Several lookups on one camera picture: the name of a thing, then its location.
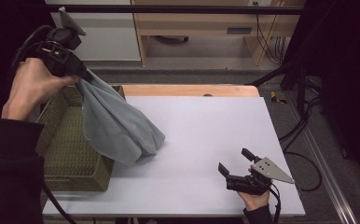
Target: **black sleeve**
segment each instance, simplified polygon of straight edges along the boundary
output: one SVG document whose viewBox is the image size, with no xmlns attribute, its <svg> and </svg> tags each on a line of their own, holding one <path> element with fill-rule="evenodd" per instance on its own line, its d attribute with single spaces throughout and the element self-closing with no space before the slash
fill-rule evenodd
<svg viewBox="0 0 360 224">
<path fill-rule="evenodd" d="M 250 224 L 273 224 L 269 204 L 250 212 L 244 208 L 243 212 Z"/>
<path fill-rule="evenodd" d="M 35 152 L 42 129 L 0 119 L 0 223 L 43 223 L 44 160 Z"/>
</svg>

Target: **white table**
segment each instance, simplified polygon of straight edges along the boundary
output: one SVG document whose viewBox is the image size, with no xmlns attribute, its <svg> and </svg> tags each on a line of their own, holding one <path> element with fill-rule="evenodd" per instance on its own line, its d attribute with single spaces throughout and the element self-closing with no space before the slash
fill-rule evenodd
<svg viewBox="0 0 360 224">
<path fill-rule="evenodd" d="M 157 156 L 131 167 L 115 163 L 106 192 L 54 192 L 75 217 L 240 217 L 244 204 L 218 171 L 248 175 L 248 148 L 290 174 L 260 97 L 127 96 L 165 134 Z M 282 216 L 305 215 L 294 185 L 275 181 Z M 276 199 L 270 197 L 274 214 Z M 59 216 L 50 201 L 43 214 Z"/>
</svg>

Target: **black pole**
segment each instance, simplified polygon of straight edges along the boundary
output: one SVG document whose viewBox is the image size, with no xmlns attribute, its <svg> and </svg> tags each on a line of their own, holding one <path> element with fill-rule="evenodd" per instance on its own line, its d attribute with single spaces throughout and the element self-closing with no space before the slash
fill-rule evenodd
<svg viewBox="0 0 360 224">
<path fill-rule="evenodd" d="M 72 13 L 186 13 L 186 14 L 251 14 L 304 15 L 322 13 L 321 9 L 303 7 L 217 7 L 217 6 L 129 6 L 129 5 L 22 5 L 26 10 L 57 12 L 65 7 Z"/>
</svg>

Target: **wooden edge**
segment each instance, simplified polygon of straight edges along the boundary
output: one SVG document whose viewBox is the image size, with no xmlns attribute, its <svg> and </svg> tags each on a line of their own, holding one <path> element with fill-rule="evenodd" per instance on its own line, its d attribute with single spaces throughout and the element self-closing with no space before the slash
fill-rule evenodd
<svg viewBox="0 0 360 224">
<path fill-rule="evenodd" d="M 254 86 L 235 85 L 122 85 L 126 96 L 239 96 L 259 97 Z"/>
</svg>

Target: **floor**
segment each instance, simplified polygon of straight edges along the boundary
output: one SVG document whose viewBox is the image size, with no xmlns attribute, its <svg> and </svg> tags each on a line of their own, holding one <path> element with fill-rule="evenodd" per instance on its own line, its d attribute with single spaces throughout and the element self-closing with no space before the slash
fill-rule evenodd
<svg viewBox="0 0 360 224">
<path fill-rule="evenodd" d="M 240 36 L 190 36 L 182 39 L 154 37 L 150 40 L 146 65 L 139 63 L 88 62 L 98 76 L 109 83 L 175 83 L 175 84 L 245 84 L 266 75 L 278 65 L 265 58 L 261 66 L 253 66 L 245 42 Z M 298 122 L 295 112 L 297 87 L 293 91 L 281 91 L 276 77 L 258 88 L 265 98 L 278 136 L 288 133 Z M 316 85 L 319 79 L 310 77 Z M 272 101 L 276 93 L 281 102 Z M 315 92 L 307 90 L 306 100 L 311 101 Z M 320 164 L 324 170 L 323 185 L 312 192 L 300 192 L 306 210 L 304 217 L 281 218 L 281 223 L 360 223 L 360 167 L 357 161 L 342 157 L 340 143 L 324 115 L 322 107 L 312 109 L 309 122 L 297 137 L 290 152 L 297 152 Z M 299 189 L 309 189 L 318 183 L 315 168 L 305 159 L 292 154 L 285 155 Z M 146 223 L 150 218 L 141 219 Z M 239 223 L 240 219 L 154 219 L 158 223 Z M 79 223 L 115 223 L 114 218 L 81 218 Z M 128 220 L 118 219 L 117 223 Z M 57 218 L 47 218 L 47 224 L 65 223 Z"/>
</svg>

